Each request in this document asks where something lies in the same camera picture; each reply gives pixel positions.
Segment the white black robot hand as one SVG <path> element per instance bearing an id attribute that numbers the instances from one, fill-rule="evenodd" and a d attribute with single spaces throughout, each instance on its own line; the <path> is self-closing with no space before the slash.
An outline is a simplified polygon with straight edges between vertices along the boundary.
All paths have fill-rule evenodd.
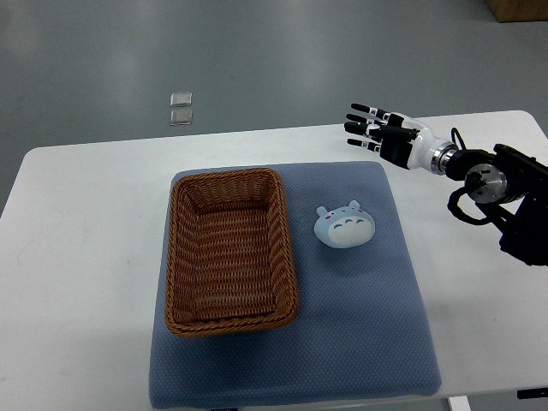
<path id="1" fill-rule="evenodd" d="M 378 136 L 384 125 L 393 127 L 394 131 L 382 138 L 381 145 L 373 140 L 347 139 L 349 145 L 379 152 L 382 159 L 406 170 L 445 169 L 449 159 L 449 142 L 438 138 L 423 122 L 364 104 L 352 103 L 350 107 L 365 115 L 347 114 L 344 123 L 346 132 Z"/>

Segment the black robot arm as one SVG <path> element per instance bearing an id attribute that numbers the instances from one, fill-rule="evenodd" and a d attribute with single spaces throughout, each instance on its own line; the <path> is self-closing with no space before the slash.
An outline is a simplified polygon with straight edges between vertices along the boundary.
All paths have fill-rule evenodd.
<path id="1" fill-rule="evenodd" d="M 449 212 L 474 226 L 493 224 L 500 249 L 526 265 L 547 264 L 547 168 L 511 146 L 469 149 L 457 128 L 438 138 L 412 117 L 353 103 L 348 144 L 363 146 L 405 170 L 424 169 L 462 182 Z"/>

